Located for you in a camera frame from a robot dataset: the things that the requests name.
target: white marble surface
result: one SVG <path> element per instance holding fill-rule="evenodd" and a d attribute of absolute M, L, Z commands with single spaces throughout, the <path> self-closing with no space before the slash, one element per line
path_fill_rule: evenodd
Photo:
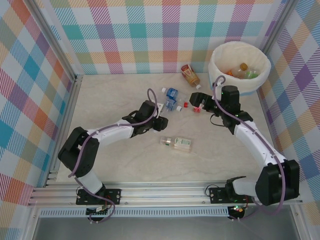
<path fill-rule="evenodd" d="M 201 91 L 212 94 L 207 73 L 199 73 Z M 180 73 L 86 75 L 80 88 L 70 132 L 81 126 L 93 129 L 113 124 L 138 110 L 147 99 L 147 89 L 157 95 L 162 87 L 186 94 L 196 92 Z M 262 134 L 271 140 L 257 94 L 240 98 L 241 109 L 254 119 Z M 211 114 L 194 113 L 192 108 L 167 115 L 161 132 L 149 131 L 131 139 L 101 147 L 94 171 L 107 182 L 215 181 L 242 175 L 258 175 L 258 164 L 244 145 L 224 127 L 210 123 Z M 221 119 L 214 117 L 216 123 Z M 161 136 L 182 136 L 193 140 L 191 153 L 160 144 Z M 72 182 L 70 171 L 60 165 L 57 181 Z"/>

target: purple cable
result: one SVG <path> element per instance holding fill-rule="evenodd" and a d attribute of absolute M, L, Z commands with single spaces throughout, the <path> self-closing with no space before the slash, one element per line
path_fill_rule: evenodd
<path fill-rule="evenodd" d="M 115 213 L 115 211 L 116 211 L 116 205 L 115 205 L 115 203 L 114 203 L 113 201 L 111 201 L 110 199 L 108 199 L 108 198 L 105 198 L 105 197 L 103 197 L 103 196 L 95 195 L 94 193 L 90 192 L 85 186 L 83 186 L 82 183 L 78 180 L 78 178 L 75 177 L 74 179 L 75 179 L 75 181 L 76 181 L 88 194 L 90 194 L 91 196 L 93 196 L 93 197 L 95 197 L 95 198 L 98 198 L 98 199 L 101 199 L 101 200 L 104 200 L 104 201 L 107 201 L 108 203 L 112 204 L 113 209 L 112 209 L 112 212 L 110 213 L 110 215 L 109 215 L 109 216 L 106 216 L 105 218 L 103 218 L 103 219 L 100 220 L 100 221 L 97 221 L 96 223 L 97 223 L 97 224 L 100 224 L 100 223 L 103 223 L 103 222 L 107 221 L 109 218 L 111 218 L 111 216 L 112 216 L 112 215 Z"/>
<path fill-rule="evenodd" d="M 72 172 L 68 175 L 68 178 L 71 178 L 72 176 L 75 175 L 76 171 L 78 170 L 78 167 L 79 167 L 79 164 L 80 164 L 80 160 L 81 160 L 81 157 L 82 157 L 82 154 L 83 154 L 83 152 L 84 152 L 84 149 L 85 149 L 85 146 L 86 146 L 87 142 L 89 141 L 89 139 L 90 139 L 92 136 L 96 135 L 97 132 L 101 132 L 101 131 L 103 131 L 103 130 L 106 130 L 106 129 L 109 129 L 109 128 L 114 128 L 114 127 L 117 127 L 117 128 L 118 128 L 118 127 L 134 127 L 134 126 L 139 126 L 139 125 L 142 125 L 142 124 L 145 124 L 145 123 L 149 122 L 149 121 L 154 117 L 154 115 L 155 115 L 155 113 L 156 113 L 156 111 L 157 111 L 157 97 L 156 97 L 155 92 L 154 92 L 151 88 L 149 88 L 149 89 L 147 90 L 147 92 L 146 92 L 149 101 L 151 101 L 151 98 L 150 98 L 150 96 L 149 96 L 149 92 L 151 92 L 151 93 L 153 94 L 154 103 L 155 103 L 155 108 L 154 108 L 154 110 L 153 110 L 152 115 L 151 115 L 148 119 L 146 119 L 146 120 L 144 120 L 144 121 L 142 121 L 142 122 L 137 122 L 137 123 L 123 123 L 123 124 L 112 124 L 112 125 L 109 125 L 109 126 L 104 126 L 104 127 L 100 128 L 100 129 L 98 129 L 97 131 L 91 133 L 91 134 L 84 140 L 84 142 L 83 142 L 83 144 L 82 144 L 82 148 L 81 148 L 80 153 L 79 153 L 79 156 L 78 156 L 78 159 L 76 160 L 74 169 L 73 169 Z"/>
<path fill-rule="evenodd" d="M 248 125 L 247 123 L 245 123 L 243 120 L 241 120 L 240 118 L 232 115 L 231 113 L 227 112 L 226 110 L 223 109 L 223 107 L 220 105 L 220 103 L 218 102 L 218 99 L 217 99 L 217 95 L 216 95 L 216 87 L 217 87 L 217 83 L 219 81 L 220 78 L 223 78 L 223 82 L 221 82 L 221 84 L 223 84 L 225 81 L 226 81 L 226 78 L 225 76 L 223 75 L 220 75 L 216 78 L 214 84 L 213 84 L 213 97 L 214 97 L 214 101 L 215 101 L 215 104 L 218 106 L 218 108 L 226 115 L 228 115 L 229 117 L 237 120 L 238 122 L 242 123 L 243 125 L 245 125 L 248 129 L 250 129 L 258 138 L 259 140 L 266 146 L 266 148 L 268 149 L 268 151 L 272 154 L 272 156 L 274 157 L 276 163 L 278 164 L 279 166 L 279 170 L 280 170 L 280 174 L 281 174 L 281 182 L 282 182 L 282 190 L 281 190 L 281 198 L 280 198 L 280 202 L 279 202 L 279 205 L 278 207 L 276 208 L 276 210 L 274 212 L 269 212 L 269 211 L 266 211 L 264 209 L 264 206 L 262 205 L 259 205 L 256 201 L 254 201 L 254 203 L 259 206 L 259 209 L 262 210 L 265 214 L 268 214 L 268 215 L 276 215 L 280 212 L 283 204 L 284 204 L 284 201 L 285 201 L 285 195 L 286 195 L 286 178 L 285 178 L 285 172 L 282 168 L 282 165 L 280 163 L 280 160 L 278 159 L 278 157 L 276 156 L 275 152 L 272 150 L 272 148 L 268 145 L 268 143 L 263 139 L 263 137 L 257 133 L 250 125 Z"/>

